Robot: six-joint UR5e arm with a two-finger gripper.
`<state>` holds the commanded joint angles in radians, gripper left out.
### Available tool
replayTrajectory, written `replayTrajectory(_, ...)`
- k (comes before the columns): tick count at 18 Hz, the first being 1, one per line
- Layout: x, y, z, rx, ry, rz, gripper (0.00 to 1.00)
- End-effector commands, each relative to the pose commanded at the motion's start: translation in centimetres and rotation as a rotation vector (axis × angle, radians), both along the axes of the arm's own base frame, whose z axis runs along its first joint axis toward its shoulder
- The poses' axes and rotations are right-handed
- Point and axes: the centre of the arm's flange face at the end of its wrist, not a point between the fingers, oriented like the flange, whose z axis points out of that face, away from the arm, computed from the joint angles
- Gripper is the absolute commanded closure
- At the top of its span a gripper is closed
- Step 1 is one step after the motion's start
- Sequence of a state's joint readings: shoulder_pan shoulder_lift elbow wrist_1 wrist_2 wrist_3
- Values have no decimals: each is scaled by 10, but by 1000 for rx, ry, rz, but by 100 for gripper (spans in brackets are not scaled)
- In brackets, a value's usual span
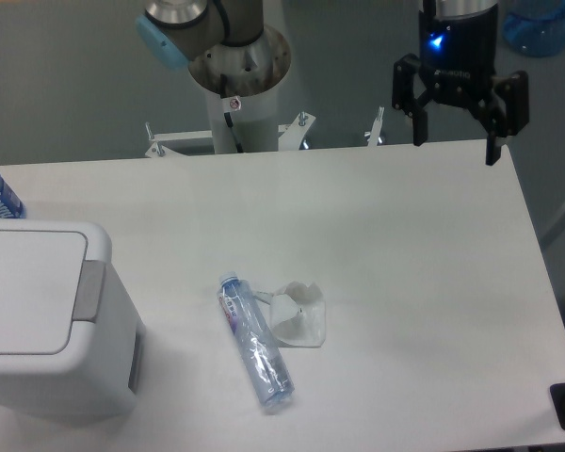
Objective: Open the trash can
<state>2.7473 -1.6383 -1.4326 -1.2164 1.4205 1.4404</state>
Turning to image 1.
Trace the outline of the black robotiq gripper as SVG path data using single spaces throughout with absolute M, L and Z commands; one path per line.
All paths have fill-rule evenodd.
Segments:
M 493 166 L 502 147 L 529 124 L 529 76 L 495 75 L 496 1 L 421 1 L 419 56 L 394 63 L 392 107 L 412 120 L 412 142 L 428 140 L 427 104 L 468 106 L 487 132 L 485 164 Z M 414 79 L 426 90 L 416 97 Z

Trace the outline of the grey robot arm with blue cap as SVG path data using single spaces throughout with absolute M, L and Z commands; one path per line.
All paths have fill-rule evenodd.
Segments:
M 419 51 L 393 68 L 391 106 L 412 123 L 412 141 L 428 140 L 431 103 L 468 111 L 486 131 L 493 165 L 509 137 L 529 123 L 528 76 L 494 67 L 494 1 L 423 1 Z M 278 89 L 291 66 L 285 37 L 266 24 L 260 1 L 149 1 L 136 30 L 166 67 L 186 70 L 204 92 L 216 153 L 296 150 L 312 124 L 276 121 Z

